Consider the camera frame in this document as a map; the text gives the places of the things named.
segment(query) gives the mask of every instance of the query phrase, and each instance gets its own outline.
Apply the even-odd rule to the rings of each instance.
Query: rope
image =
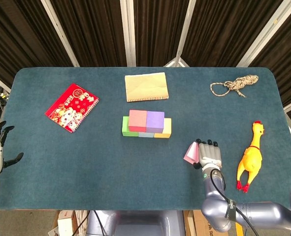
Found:
[[[228,94],[231,90],[235,90],[239,96],[246,97],[244,94],[242,94],[239,90],[242,89],[245,85],[253,85],[258,81],[259,77],[257,75],[246,75],[244,77],[237,78],[234,82],[232,81],[226,81],[225,83],[212,83],[210,84],[211,92],[218,97],[225,96]],[[212,86],[213,85],[223,85],[228,88],[228,91],[223,94],[216,94]]]

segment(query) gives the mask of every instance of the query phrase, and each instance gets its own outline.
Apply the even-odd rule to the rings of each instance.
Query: rubber chicken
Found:
[[[260,152],[260,137],[264,132],[261,121],[253,123],[254,137],[250,146],[245,150],[242,160],[240,161],[237,169],[237,189],[243,190],[244,193],[248,192],[249,185],[254,180],[261,168],[262,156]],[[240,182],[240,176],[244,170],[249,172],[248,182],[243,187]]]

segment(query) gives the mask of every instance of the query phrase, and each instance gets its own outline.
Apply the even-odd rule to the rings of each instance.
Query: dark blue felt surface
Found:
[[[126,102],[125,75],[162,71],[168,100]],[[210,91],[212,82],[248,74],[259,81],[241,90],[247,98],[234,91],[216,97]],[[44,113],[73,82],[100,102],[69,133]],[[164,111],[172,118],[171,138],[123,137],[122,117],[129,109]],[[4,146],[5,159],[25,155],[0,175],[1,209],[200,208],[202,172],[183,160],[196,138],[219,143],[227,196],[290,205],[291,135],[266,68],[25,68],[15,77],[5,120],[15,125]],[[236,171],[255,120],[265,128],[262,168],[244,194],[236,190]]]

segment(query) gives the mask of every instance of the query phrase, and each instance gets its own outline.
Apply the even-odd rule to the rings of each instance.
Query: purple block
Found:
[[[164,129],[165,112],[147,112],[146,132],[162,133]]]

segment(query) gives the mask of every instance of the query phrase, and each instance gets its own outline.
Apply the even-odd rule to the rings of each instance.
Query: tan notebook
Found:
[[[168,99],[165,73],[126,75],[127,102]]]

